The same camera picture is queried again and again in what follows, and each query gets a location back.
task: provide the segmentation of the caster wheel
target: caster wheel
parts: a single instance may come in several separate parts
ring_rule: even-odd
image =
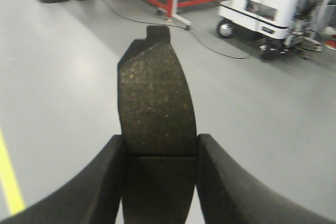
[[[235,24],[227,18],[224,18],[217,25],[217,34],[220,36],[220,38],[223,39],[231,38],[234,32],[235,32]]]
[[[276,49],[270,42],[265,42],[260,46],[260,57],[262,60],[270,60],[276,53]]]
[[[160,10],[160,9],[156,11],[156,14],[159,15],[159,16],[162,16],[163,13],[164,13],[164,11],[162,11],[162,10]]]

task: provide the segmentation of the epoxy floor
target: epoxy floor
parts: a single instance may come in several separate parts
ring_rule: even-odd
[[[132,40],[145,37],[146,24],[107,4],[128,18],[167,24],[142,0],[104,1],[0,0],[0,128],[27,206],[120,134],[117,63]],[[198,133],[210,133],[278,193],[336,220],[336,53],[262,62],[256,44],[216,36],[216,3],[180,13],[209,47],[247,57],[226,58],[171,28]],[[8,216],[1,192],[0,219]],[[188,222],[204,223],[197,200]]]

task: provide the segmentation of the white machine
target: white machine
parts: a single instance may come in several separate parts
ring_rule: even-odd
[[[321,16],[316,10],[322,2],[225,0],[219,6],[219,15],[224,19],[218,24],[217,32],[222,38],[229,38],[234,34],[235,24],[238,24],[264,35],[260,54],[263,59],[268,59],[274,53],[285,54],[302,42],[311,25],[312,14],[315,12],[315,15]]]

